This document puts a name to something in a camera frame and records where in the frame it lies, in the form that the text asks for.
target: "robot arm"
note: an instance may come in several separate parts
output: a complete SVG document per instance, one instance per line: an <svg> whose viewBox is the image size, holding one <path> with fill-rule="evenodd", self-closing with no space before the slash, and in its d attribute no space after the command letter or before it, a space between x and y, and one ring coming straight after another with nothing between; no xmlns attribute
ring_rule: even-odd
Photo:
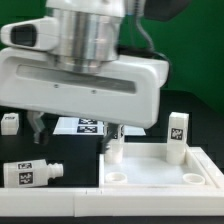
<svg viewBox="0 0 224 224"><path fill-rule="evenodd" d="M45 18L3 27L2 42L11 48L0 53L0 105L31 111L36 132L45 130L42 112L143 128L155 124L168 63L116 52L120 24L133 2L48 0ZM145 0L140 3L141 14ZM41 135L35 136L38 143Z"/></svg>

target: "green wall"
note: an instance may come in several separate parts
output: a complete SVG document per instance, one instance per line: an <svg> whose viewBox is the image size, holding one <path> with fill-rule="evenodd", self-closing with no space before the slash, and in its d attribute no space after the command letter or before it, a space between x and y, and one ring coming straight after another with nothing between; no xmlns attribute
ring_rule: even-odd
<svg viewBox="0 0 224 224"><path fill-rule="evenodd" d="M0 25L39 18L45 0L1 0ZM156 49L173 63L168 89L197 95L224 115L224 0L192 0L190 7L173 20L143 20ZM127 17L120 43L144 47L145 42Z"/></svg>

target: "qr code marker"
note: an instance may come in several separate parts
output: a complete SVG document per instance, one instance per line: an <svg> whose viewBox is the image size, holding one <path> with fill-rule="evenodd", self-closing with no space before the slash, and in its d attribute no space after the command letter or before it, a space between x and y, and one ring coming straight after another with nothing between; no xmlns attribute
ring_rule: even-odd
<svg viewBox="0 0 224 224"><path fill-rule="evenodd" d="M172 128L171 129L171 139L182 141L183 140L183 130Z"/></svg>
<svg viewBox="0 0 224 224"><path fill-rule="evenodd" d="M19 163L18 169L19 170L32 169L32 163Z"/></svg>
<svg viewBox="0 0 224 224"><path fill-rule="evenodd" d="M19 174L19 185L33 184L33 172Z"/></svg>
<svg viewBox="0 0 224 224"><path fill-rule="evenodd" d="M95 126L79 126L77 129L77 133L80 134L95 134L98 129Z"/></svg>
<svg viewBox="0 0 224 224"><path fill-rule="evenodd" d="M79 125L97 125L97 121L90 119L79 119Z"/></svg>

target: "small white bottle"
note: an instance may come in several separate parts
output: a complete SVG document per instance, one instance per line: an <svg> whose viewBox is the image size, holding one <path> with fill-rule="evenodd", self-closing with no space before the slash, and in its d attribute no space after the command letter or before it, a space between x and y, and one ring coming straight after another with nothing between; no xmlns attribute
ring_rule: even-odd
<svg viewBox="0 0 224 224"><path fill-rule="evenodd" d="M5 188L27 188L48 185L48 179L63 176L62 164L33 160L4 164Z"/></svg>

